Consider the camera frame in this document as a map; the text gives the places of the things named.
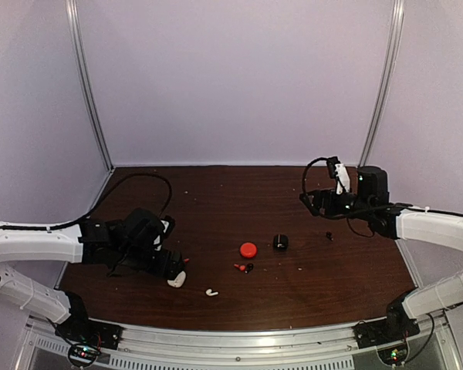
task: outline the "vertical metal pole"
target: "vertical metal pole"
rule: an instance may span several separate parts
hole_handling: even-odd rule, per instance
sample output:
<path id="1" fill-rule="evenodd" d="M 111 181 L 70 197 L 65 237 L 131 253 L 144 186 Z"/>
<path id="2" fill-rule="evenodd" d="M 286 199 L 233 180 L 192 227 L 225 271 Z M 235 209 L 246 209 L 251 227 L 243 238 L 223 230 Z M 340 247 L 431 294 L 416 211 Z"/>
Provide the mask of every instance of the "vertical metal pole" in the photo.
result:
<path id="1" fill-rule="evenodd" d="M 377 129 L 379 127 L 384 110 L 384 104 L 386 102 L 387 94 L 389 93 L 391 76 L 394 72 L 394 65 L 396 63 L 398 50 L 400 48 L 403 20 L 404 0 L 394 0 L 393 18 L 391 19 L 389 39 L 387 41 L 386 60 L 384 62 L 383 74 L 380 79 L 376 105 L 373 109 L 372 120 L 370 121 L 369 132 L 367 133 L 367 138 L 365 139 L 365 144 L 363 146 L 362 156 L 360 157 L 359 167 L 365 166 L 367 164 L 370 151 L 372 150 L 373 142 L 376 138 Z"/>
<path id="2" fill-rule="evenodd" d="M 98 149 L 100 150 L 103 163 L 107 171 L 113 169 L 110 154 L 106 146 L 106 140 L 101 129 L 100 118 L 94 102 L 93 90 L 91 89 L 90 77 L 87 72 L 86 56 L 84 54 L 83 40 L 81 37 L 79 16 L 77 14 L 77 1 L 66 0 L 67 18 L 69 20 L 70 33 L 72 34 L 72 41 L 74 52 L 76 54 L 77 69 L 79 71 L 80 85 L 83 91 L 84 101 L 86 103 L 87 112 L 90 117 L 91 126 L 93 127 L 94 136 Z"/>

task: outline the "black small box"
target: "black small box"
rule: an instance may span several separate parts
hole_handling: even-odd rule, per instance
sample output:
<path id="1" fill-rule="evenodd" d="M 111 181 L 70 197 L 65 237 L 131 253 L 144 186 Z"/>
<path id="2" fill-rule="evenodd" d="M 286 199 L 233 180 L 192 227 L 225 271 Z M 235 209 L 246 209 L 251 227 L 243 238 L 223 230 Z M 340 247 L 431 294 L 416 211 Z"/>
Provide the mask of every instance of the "black small box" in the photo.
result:
<path id="1" fill-rule="evenodd" d="M 283 234 L 275 235 L 272 241 L 272 249 L 275 251 L 286 251 L 288 248 L 288 237 Z"/>

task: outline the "debris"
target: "debris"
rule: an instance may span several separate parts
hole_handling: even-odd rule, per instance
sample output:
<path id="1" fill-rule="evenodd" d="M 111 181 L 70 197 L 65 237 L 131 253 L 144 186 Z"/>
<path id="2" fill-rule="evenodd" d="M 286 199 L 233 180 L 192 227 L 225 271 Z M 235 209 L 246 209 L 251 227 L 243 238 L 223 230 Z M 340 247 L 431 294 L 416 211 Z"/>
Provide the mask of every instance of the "debris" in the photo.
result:
<path id="1" fill-rule="evenodd" d="M 182 285 L 184 285 L 186 278 L 187 278 L 187 274 L 185 274 L 185 271 L 182 271 L 180 274 L 177 275 L 175 280 L 167 280 L 167 283 L 172 288 L 180 288 Z"/>
<path id="2" fill-rule="evenodd" d="M 211 288 L 209 288 L 207 291 L 206 291 L 206 295 L 208 297 L 214 297 L 215 295 L 218 295 L 219 293 L 217 291 L 213 291 Z"/>

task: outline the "lavender wall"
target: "lavender wall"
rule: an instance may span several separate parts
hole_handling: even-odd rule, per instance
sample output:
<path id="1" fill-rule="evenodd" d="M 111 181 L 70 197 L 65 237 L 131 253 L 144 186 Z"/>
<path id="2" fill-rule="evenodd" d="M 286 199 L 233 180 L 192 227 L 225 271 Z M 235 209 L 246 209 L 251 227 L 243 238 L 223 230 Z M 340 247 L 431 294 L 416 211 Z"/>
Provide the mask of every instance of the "lavender wall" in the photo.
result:
<path id="1" fill-rule="evenodd" d="M 360 157 L 393 2 L 90 0 L 86 57 L 112 160 Z"/>
<path id="2" fill-rule="evenodd" d="M 400 55 L 370 163 L 392 201 L 463 212 L 463 1 L 406 1 Z M 463 255 L 407 243 L 422 281 L 463 268 Z M 449 312 L 463 358 L 463 308 Z"/>
<path id="3" fill-rule="evenodd" d="M 106 176 L 80 90 L 65 1 L 0 0 L 0 219 L 57 222 L 86 211 Z M 60 263 L 18 264 L 53 285 Z M 27 313 L 0 301 L 0 369 Z"/>

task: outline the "metal frame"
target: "metal frame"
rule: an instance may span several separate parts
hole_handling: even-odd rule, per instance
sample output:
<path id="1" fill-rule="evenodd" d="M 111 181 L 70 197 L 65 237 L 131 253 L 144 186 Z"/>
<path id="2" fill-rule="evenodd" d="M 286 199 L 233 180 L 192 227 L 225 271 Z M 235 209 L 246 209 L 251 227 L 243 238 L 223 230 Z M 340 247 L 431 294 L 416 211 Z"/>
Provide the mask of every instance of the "metal frame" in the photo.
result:
<path id="1" fill-rule="evenodd" d="M 94 102 L 93 90 L 91 89 L 90 77 L 87 72 L 86 56 L 84 54 L 83 39 L 81 36 L 79 24 L 79 15 L 77 13 L 77 0 L 66 0 L 66 7 L 84 101 L 86 103 L 87 112 L 90 117 L 91 126 L 93 127 L 94 136 L 98 149 L 100 150 L 103 163 L 106 167 L 106 170 L 110 171 L 113 169 L 113 163 L 110 158 L 110 153 L 108 153 L 103 130 L 101 129 L 100 118 L 98 117 L 98 111 Z"/>
<path id="2" fill-rule="evenodd" d="M 394 65 L 398 50 L 400 48 L 401 32 L 403 30 L 404 20 L 404 0 L 394 0 L 393 18 L 389 39 L 387 41 L 386 59 L 384 62 L 383 74 L 381 76 L 379 92 L 377 93 L 376 105 L 373 109 L 372 120 L 370 121 L 369 132 L 363 146 L 362 156 L 360 157 L 359 166 L 365 166 L 372 150 L 373 142 L 376 138 L 377 129 L 384 111 L 384 104 L 389 93 L 390 80 L 393 76 Z"/>
<path id="3" fill-rule="evenodd" d="M 152 364 L 182 370 L 308 368 L 305 366 L 344 361 L 354 355 L 374 351 L 374 347 L 358 349 L 352 330 L 355 324 L 251 332 L 179 331 L 122 325 L 119 349 L 103 350 L 106 356 L 100 365 L 108 368 L 137 368 L 139 364 L 139 368 L 142 368 L 143 365 Z M 461 359 L 445 315 L 437 314 L 435 324 L 435 334 L 447 369 L 462 370 Z M 419 325 L 421 333 L 417 337 L 427 337 L 431 330 L 430 320 L 425 318 L 419 321 Z M 17 370 L 29 368 L 35 348 L 59 355 L 66 353 L 65 343 L 54 335 L 48 322 L 30 318 L 24 345 L 17 356 Z"/>

